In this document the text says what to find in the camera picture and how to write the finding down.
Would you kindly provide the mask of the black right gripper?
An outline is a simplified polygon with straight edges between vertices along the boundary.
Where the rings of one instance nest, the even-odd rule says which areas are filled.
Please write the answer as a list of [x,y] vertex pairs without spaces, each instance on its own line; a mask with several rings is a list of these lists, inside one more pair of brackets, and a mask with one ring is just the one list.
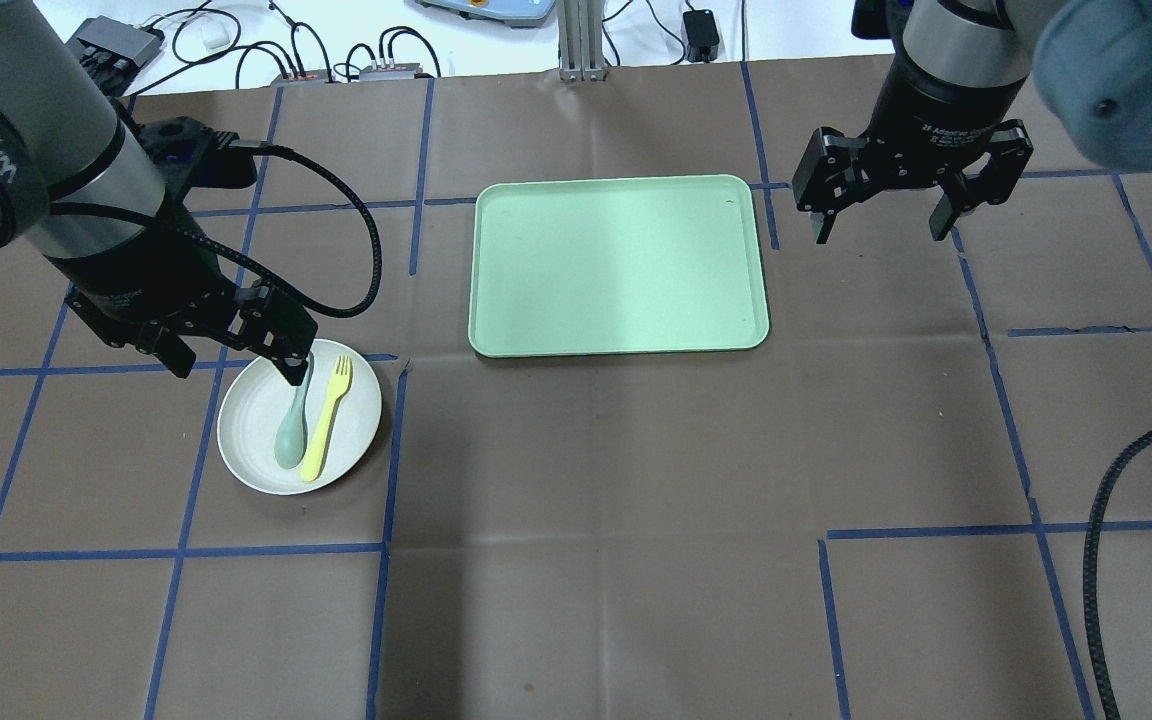
[[814,243],[828,242],[841,211],[886,191],[942,188],[929,217],[935,242],[978,206],[1009,199],[1036,152],[1024,123],[1006,118],[1020,88],[952,85],[909,56],[893,59],[864,131],[814,129],[794,173]]

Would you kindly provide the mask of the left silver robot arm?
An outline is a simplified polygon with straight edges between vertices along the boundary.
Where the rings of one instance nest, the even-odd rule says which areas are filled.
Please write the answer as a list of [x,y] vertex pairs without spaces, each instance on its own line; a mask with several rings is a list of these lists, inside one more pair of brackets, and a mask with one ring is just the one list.
[[35,3],[0,1],[0,247],[31,242],[105,344],[184,378],[188,338],[209,338],[305,381],[317,332],[305,301],[270,279],[232,281],[184,204],[195,185],[251,185],[252,151],[191,118],[137,124]]

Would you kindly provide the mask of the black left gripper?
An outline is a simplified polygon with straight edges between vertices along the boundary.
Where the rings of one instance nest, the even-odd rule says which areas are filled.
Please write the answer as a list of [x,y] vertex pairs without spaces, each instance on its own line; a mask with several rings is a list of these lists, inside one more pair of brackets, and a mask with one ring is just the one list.
[[67,219],[109,241],[67,259],[67,305],[104,343],[132,344],[187,379],[197,355],[183,340],[210,338],[270,361],[289,386],[305,382],[317,333],[306,306],[274,285],[225,276],[223,247],[180,202],[154,214],[68,202]]

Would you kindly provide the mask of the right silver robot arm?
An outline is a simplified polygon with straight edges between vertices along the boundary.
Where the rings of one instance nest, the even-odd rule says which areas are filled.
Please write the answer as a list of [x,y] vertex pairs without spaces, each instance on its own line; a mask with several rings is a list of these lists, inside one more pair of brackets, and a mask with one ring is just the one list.
[[1009,118],[1025,83],[1079,156],[1152,170],[1152,1],[858,1],[851,31],[887,38],[893,60],[867,128],[814,129],[797,165],[791,191],[814,242],[887,191],[940,188],[935,241],[1009,200],[1036,151]]

